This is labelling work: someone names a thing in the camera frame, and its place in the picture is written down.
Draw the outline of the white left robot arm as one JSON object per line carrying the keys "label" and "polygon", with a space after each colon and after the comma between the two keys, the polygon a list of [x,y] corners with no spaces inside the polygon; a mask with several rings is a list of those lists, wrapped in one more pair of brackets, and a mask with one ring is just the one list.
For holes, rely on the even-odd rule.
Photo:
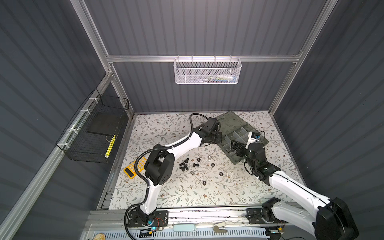
{"label": "white left robot arm", "polygon": [[171,177],[176,159],[204,144],[219,144],[222,141],[221,124],[216,118],[192,113],[190,124],[191,131],[187,136],[169,145],[157,144],[137,158],[139,161],[145,155],[149,155],[144,167],[145,174],[137,174],[146,182],[146,194],[138,208],[138,211],[146,216],[157,209],[161,186]]}

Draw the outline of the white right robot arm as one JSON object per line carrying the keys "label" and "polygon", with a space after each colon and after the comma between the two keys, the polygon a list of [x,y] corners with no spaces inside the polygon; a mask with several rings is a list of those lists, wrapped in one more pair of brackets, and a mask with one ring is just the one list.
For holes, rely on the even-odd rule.
{"label": "white right robot arm", "polygon": [[264,222],[277,220],[295,225],[318,240],[355,240],[359,230],[348,208],[340,198],[330,199],[290,178],[279,167],[268,162],[264,145],[258,142],[231,142],[231,152],[250,166],[249,173],[266,185],[289,196],[300,208],[273,197],[263,203]]}

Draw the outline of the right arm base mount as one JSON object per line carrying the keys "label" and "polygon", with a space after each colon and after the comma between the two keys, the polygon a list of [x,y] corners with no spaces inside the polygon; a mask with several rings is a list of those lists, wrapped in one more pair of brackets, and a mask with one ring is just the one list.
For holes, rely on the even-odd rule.
{"label": "right arm base mount", "polygon": [[250,224],[286,224],[287,222],[277,219],[272,211],[272,207],[280,202],[280,199],[273,197],[263,203],[261,207],[247,208],[245,217]]}

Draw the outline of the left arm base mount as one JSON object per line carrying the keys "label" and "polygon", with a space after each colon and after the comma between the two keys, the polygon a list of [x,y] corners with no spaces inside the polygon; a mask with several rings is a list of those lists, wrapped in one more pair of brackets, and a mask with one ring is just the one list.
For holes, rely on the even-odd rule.
{"label": "left arm base mount", "polygon": [[166,227],[168,225],[169,211],[155,210],[153,213],[145,214],[140,207],[128,213],[127,227]]}

